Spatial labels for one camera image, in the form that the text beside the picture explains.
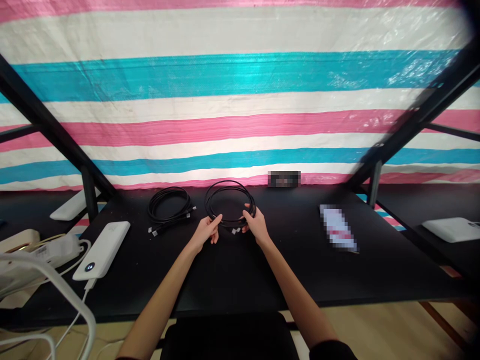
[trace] striped tarp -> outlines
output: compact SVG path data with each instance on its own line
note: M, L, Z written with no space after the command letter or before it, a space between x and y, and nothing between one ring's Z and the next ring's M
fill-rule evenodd
M452 0L2 0L0 53L117 188L335 184L470 39ZM436 123L480 132L480 87ZM28 123L0 96L0 131ZM424 130L385 183L478 182L474 141ZM39 133L0 190L77 189Z

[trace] black sleeve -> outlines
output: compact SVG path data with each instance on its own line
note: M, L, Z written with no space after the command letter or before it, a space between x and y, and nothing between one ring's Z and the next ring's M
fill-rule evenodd
M323 341L310 350L310 360L357 360L350 347L336 340Z

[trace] coiled black cable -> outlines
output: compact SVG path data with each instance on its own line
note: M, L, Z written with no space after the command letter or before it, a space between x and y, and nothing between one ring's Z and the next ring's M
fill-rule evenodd
M185 198L185 204L180 211L168 217L157 217L155 215L157 206L162 200L169 196L179 195ZM150 199L150 202L148 203L148 217L150 218L152 223L156 224L156 227L150 227L148 229L148 232L152 233L153 236L157 236L160 230L167 228L180 220L188 219L190 217L190 213L196 209L196 206L192 206L192 201L190 200L189 193L183 187L166 187L153 195Z
M220 183L236 183L238 184L238 186L236 185L228 185L228 186L222 186L222 187L219 187L218 189L216 189L215 191L211 192L211 190L213 189L213 187L217 184L220 184ZM205 210L206 210L206 213L207 215L210 217L210 219L215 219L217 217L217 214L214 212L214 210L212 209L212 198L222 192L222 191L227 191L227 190L236 190L236 191L239 191L241 193L244 193L246 195L246 197L248 198L248 203L250 204L250 207L248 208L248 213L252 216L252 217L255 217L255 213L257 212L257 208L255 206L255 200L253 198L252 195L250 195L249 191L245 188L245 186L243 186L241 183L239 183L238 181L235 181L235 180L222 180L222 181L218 181L216 183L214 183L212 186L210 186L208 188L208 190L206 191L206 194L205 194ZM239 228L242 228L244 227L245 225L247 225L247 220L245 218L242 218L242 219L239 219L239 218L236 218L236 219L225 219L224 217L221 219L221 222L220 222L220 226L224 227L224 228L228 228L228 229L234 229L232 230L233 234L234 231L237 232Z

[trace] person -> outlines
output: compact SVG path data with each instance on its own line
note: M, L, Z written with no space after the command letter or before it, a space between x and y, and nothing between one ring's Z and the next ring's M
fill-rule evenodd
M310 359L356 359L352 350L339 341L325 314L275 246L260 209L257 207L254 218L245 210L243 216L247 225L242 228L242 232L250 230L255 236L310 350ZM221 220L222 215L219 215L214 220L205 217L199 222L190 241L133 324L118 352L117 360L151 358L195 256L208 239L212 244L218 242ZM298 359L298 354L287 323L277 312L178 319L166 333L161 359L193 358L287 360Z

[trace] black desk surface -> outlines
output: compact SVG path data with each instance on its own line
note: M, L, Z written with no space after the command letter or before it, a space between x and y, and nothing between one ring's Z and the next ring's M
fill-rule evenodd
M95 240L109 222L129 221L126 235L107 275L86 299L97 321L134 320L176 257L206 216L205 188L187 188L197 211L192 218L157 237L147 206L155 190L124 190L111 199L84 232ZM335 185L300 188L250 187L265 215L269 233L306 290L320 306L462 297L465 283L447 276L423 252L386 223L353 192ZM223 192L214 209L239 215L243 194ZM341 208L359 245L359 254L330 246L318 204ZM165 207L178 207L171 199ZM84 281L66 276L77 294ZM218 244L208 241L194 260L172 317L277 311L287 308L281 290L251 233L232 235L220 228ZM51 284L40 287L2 327L66 325L74 309Z
M68 232L85 211L72 221L52 220L50 214L77 191L0 191L0 241L23 230L34 229L41 239Z
M422 226L446 218L480 221L480 184L381 184L377 201L464 277L480 280L480 240L448 243Z

